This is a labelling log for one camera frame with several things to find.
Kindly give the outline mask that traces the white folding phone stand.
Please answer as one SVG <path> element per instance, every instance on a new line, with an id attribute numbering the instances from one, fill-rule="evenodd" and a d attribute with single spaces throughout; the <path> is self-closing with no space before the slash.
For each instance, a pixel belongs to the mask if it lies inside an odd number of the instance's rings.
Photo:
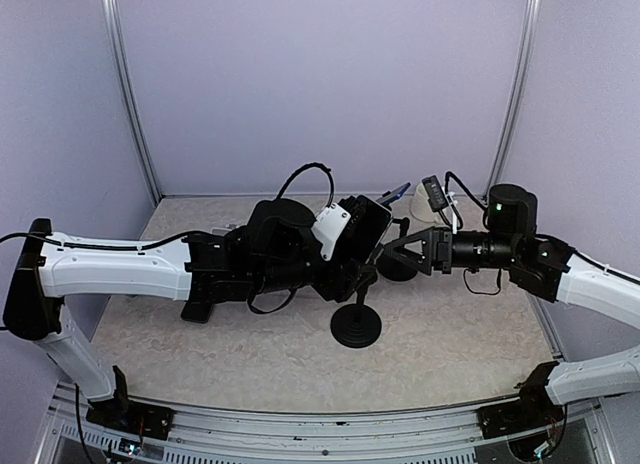
<path id="1" fill-rule="evenodd" d="M 235 230 L 234 226 L 227 226 L 227 227 L 214 227 L 211 229 L 211 233 L 213 235 L 226 235 L 227 233 L 231 232 Z"/>

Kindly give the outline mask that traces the black smartphone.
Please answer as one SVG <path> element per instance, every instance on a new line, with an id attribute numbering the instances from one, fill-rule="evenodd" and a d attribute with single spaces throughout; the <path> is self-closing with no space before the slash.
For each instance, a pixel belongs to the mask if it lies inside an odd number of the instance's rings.
<path id="1" fill-rule="evenodd" d="M 214 303 L 187 301 L 181 311 L 182 320 L 196 324 L 206 324 L 215 308 Z"/>

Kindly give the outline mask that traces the tall black phone stand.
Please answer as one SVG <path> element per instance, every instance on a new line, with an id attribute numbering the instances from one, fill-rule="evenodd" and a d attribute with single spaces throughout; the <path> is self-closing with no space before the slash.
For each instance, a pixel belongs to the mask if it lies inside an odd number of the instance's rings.
<path id="1" fill-rule="evenodd" d="M 382 321 L 379 314 L 365 304 L 369 288 L 377 282 L 375 264 L 367 263 L 356 281 L 356 301 L 341 306 L 330 321 L 333 338 L 342 346 L 363 349 L 374 344 L 381 335 Z"/>

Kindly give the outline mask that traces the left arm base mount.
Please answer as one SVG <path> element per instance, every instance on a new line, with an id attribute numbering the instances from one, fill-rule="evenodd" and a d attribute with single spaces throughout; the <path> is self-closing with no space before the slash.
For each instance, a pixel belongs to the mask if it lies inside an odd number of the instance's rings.
<path id="1" fill-rule="evenodd" d="M 168 407 L 115 400 L 91 402 L 86 420 L 92 424 L 162 441 L 168 439 L 175 412 Z"/>

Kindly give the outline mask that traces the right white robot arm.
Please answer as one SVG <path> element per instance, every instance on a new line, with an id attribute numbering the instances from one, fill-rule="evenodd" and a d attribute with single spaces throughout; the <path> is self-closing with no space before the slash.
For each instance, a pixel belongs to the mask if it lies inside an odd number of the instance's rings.
<path id="1" fill-rule="evenodd" d="M 537 205 L 537 197 L 524 188 L 497 184 L 489 191 L 485 231 L 430 227 L 385 244 L 384 253 L 425 275 L 448 274 L 454 268 L 505 270 L 510 282 L 530 295 L 638 327 L 638 278 L 558 238 L 538 234 Z M 546 362 L 522 384 L 511 417 L 518 426 L 531 428 L 551 405 L 638 389 L 638 347 L 582 361 Z"/>

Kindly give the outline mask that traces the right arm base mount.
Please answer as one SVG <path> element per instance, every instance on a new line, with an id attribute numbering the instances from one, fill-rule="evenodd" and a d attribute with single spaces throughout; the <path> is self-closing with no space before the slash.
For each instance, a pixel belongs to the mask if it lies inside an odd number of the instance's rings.
<path id="1" fill-rule="evenodd" d="M 548 398 L 518 398 L 483 406 L 477 416 L 484 439 L 508 436 L 562 421 L 565 411 Z"/>

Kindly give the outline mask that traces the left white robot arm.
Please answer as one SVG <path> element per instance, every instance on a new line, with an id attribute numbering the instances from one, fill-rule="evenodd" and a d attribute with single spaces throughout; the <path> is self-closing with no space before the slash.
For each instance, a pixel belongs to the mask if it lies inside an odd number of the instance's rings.
<path id="1" fill-rule="evenodd" d="M 365 196 L 313 212 L 286 198 L 263 200 L 248 222 L 224 233 L 186 231 L 160 241 L 93 240 L 34 221 L 9 286 L 3 322 L 36 342 L 73 379 L 91 406 L 121 429 L 140 418 L 124 374 L 103 364 L 64 310 L 69 295 L 141 295 L 181 301 L 188 319 L 215 304 L 313 288 L 343 302 L 376 279 L 373 254 L 390 222 Z"/>

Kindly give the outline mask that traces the grey phone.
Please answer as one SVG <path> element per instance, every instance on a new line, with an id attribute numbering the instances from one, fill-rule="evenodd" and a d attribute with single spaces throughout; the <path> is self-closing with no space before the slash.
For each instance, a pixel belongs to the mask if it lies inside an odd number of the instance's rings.
<path id="1" fill-rule="evenodd" d="M 364 195 L 356 198 L 351 218 L 349 249 L 353 258 L 367 261 L 392 222 L 391 210 Z"/>

